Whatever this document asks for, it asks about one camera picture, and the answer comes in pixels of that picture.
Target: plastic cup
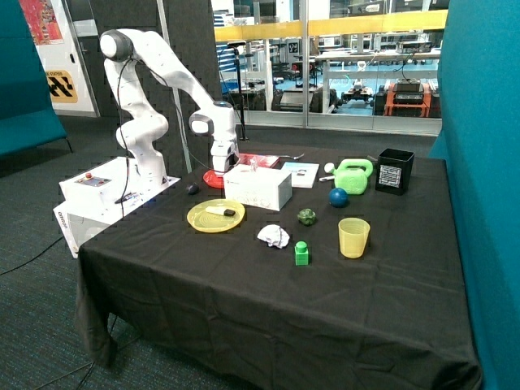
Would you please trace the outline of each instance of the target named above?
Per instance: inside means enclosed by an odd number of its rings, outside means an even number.
[[[345,218],[338,223],[340,252],[346,258],[360,258],[365,250],[371,226],[359,218]]]

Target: glass wall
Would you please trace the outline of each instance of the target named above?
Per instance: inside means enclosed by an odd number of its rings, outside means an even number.
[[[223,95],[247,124],[438,134],[448,0],[213,6]]]

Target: crumpled paper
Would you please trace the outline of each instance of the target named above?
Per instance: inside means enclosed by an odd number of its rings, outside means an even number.
[[[289,234],[278,225],[267,225],[258,233],[258,239],[282,249],[289,243]]]

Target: door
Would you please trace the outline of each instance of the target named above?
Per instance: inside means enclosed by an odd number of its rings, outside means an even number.
[[[99,116],[68,9],[62,0],[19,0],[59,115]]]

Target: orange machine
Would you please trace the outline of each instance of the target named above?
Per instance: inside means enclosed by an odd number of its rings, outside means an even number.
[[[417,79],[401,79],[388,86],[384,105],[386,116],[413,116],[428,118],[431,107],[431,89],[428,83]]]

